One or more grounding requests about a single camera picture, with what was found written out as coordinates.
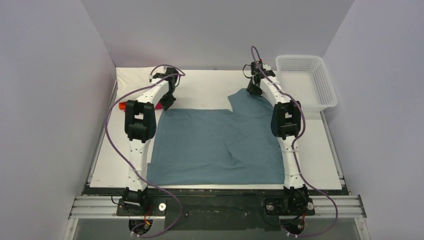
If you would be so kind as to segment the blue-grey t shirt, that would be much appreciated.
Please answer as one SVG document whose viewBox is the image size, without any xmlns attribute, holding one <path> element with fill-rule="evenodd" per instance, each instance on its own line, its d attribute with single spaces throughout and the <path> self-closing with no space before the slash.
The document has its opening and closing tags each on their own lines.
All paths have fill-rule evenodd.
<svg viewBox="0 0 424 240">
<path fill-rule="evenodd" d="M 231 109 L 169 109 L 159 118 L 146 178 L 170 185 L 278 185 L 283 156 L 272 134 L 272 105 L 246 90 Z"/>
</svg>

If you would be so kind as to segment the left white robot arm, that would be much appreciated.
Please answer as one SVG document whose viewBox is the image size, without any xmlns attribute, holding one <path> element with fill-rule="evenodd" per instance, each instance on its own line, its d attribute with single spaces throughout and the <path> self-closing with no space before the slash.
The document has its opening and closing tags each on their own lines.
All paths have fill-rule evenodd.
<svg viewBox="0 0 424 240">
<path fill-rule="evenodd" d="M 148 198 L 147 160 L 149 145 L 157 131 L 156 106 L 168 110 L 176 101 L 174 92 L 181 73 L 167 66 L 164 73 L 149 75 L 151 85 L 135 100 L 125 104 L 124 132 L 129 140 L 129 173 L 121 198 L 123 209 L 145 215 L 151 209 Z"/>
</svg>

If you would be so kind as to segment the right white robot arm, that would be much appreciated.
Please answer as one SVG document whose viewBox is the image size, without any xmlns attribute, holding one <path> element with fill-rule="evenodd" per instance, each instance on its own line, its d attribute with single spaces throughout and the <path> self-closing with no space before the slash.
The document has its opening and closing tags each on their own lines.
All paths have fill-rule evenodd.
<svg viewBox="0 0 424 240">
<path fill-rule="evenodd" d="M 306 213 L 309 202 L 308 188 L 301 177 L 297 159 L 296 139 L 301 133 L 303 121 L 300 103 L 283 92 L 275 73 L 261 60 L 253 61 L 247 66 L 250 68 L 250 76 L 246 90 L 252 96 L 266 98 L 273 107 L 270 128 L 278 140 L 283 158 L 283 197 L 281 200 L 267 202 L 266 212 L 299 218 Z"/>
</svg>

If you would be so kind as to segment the folded pink t shirt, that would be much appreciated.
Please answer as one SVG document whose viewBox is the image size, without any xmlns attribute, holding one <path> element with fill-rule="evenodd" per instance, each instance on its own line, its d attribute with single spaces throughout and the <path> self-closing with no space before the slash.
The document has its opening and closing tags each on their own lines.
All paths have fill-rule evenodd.
<svg viewBox="0 0 424 240">
<path fill-rule="evenodd" d="M 163 110 L 163 109 L 164 109 L 164 107 L 163 107 L 163 105 L 161 104 L 161 102 L 159 101 L 159 102 L 155 105 L 154 109 L 155 109 L 155 110 Z"/>
</svg>

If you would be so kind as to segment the folded cream t shirt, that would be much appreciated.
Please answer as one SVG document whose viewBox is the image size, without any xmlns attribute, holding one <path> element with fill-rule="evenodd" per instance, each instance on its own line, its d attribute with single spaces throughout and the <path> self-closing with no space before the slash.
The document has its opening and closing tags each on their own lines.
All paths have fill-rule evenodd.
<svg viewBox="0 0 424 240">
<path fill-rule="evenodd" d="M 117 67 L 116 80 L 117 92 L 116 99 L 132 92 L 134 90 L 148 87 L 151 85 L 149 75 L 154 66 L 150 67 Z"/>
</svg>

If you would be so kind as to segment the white plastic basket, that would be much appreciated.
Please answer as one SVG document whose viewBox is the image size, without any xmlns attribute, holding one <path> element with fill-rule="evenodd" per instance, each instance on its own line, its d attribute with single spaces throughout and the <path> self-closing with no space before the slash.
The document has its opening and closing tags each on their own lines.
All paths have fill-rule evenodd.
<svg viewBox="0 0 424 240">
<path fill-rule="evenodd" d="M 276 78 L 283 91 L 300 101 L 305 112 L 321 112 L 338 104 L 323 58 L 315 55 L 279 55 Z"/>
</svg>

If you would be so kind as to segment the folded orange t shirt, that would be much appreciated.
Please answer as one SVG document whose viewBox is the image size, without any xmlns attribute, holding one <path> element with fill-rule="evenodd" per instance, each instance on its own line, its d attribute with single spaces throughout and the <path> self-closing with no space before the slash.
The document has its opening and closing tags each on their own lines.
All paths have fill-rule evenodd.
<svg viewBox="0 0 424 240">
<path fill-rule="evenodd" d="M 126 102 L 120 102 L 118 105 L 118 108 L 124 111 L 126 109 L 126 104 L 127 104 Z"/>
</svg>

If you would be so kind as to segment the aluminium mounting rail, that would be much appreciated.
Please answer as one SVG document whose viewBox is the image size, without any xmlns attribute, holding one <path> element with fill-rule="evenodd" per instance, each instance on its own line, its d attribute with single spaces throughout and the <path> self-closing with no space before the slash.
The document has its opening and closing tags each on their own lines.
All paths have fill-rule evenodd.
<svg viewBox="0 0 424 240">
<path fill-rule="evenodd" d="M 336 195 L 331 197 L 336 203 L 339 218 L 366 218 L 366 212 L 359 195 Z M 240 205 L 230 206 L 229 203 L 218 203 L 217 197 L 207 197 L 199 204 L 184 203 L 183 215 L 190 212 L 219 213 L 225 210 L 242 211 L 248 213 L 252 207 Z M 334 204 L 325 196 L 313 195 L 311 201 L 314 206 L 313 218 L 331 218 L 336 216 Z M 70 219 L 143 219 L 142 214 L 125 211 L 122 207 L 112 203 L 109 196 L 77 196 L 71 208 Z"/>
</svg>

